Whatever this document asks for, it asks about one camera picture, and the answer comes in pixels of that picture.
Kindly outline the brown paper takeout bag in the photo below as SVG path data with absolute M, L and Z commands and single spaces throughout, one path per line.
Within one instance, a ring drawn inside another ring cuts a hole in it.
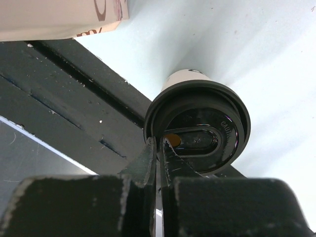
M 2 0 L 0 40 L 59 40 L 115 30 L 129 18 L 125 0 Z

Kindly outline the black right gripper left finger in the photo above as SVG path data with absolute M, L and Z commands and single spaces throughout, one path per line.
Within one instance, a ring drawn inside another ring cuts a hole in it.
M 14 190 L 3 237 L 153 237 L 155 138 L 117 175 L 35 176 Z

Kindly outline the white paper cup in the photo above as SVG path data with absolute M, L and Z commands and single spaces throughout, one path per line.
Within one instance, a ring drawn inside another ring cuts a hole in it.
M 183 69 L 174 72 L 171 74 L 166 82 L 163 84 L 161 91 L 166 90 L 170 86 L 173 86 L 175 84 L 184 82 L 184 81 L 190 81 L 190 80 L 208 80 L 211 81 L 211 79 L 203 74 L 202 72 L 194 69 Z

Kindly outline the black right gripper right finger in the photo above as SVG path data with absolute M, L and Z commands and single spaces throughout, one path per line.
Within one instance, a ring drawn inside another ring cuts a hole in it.
M 313 237 L 293 190 L 275 178 L 201 176 L 159 143 L 166 237 Z

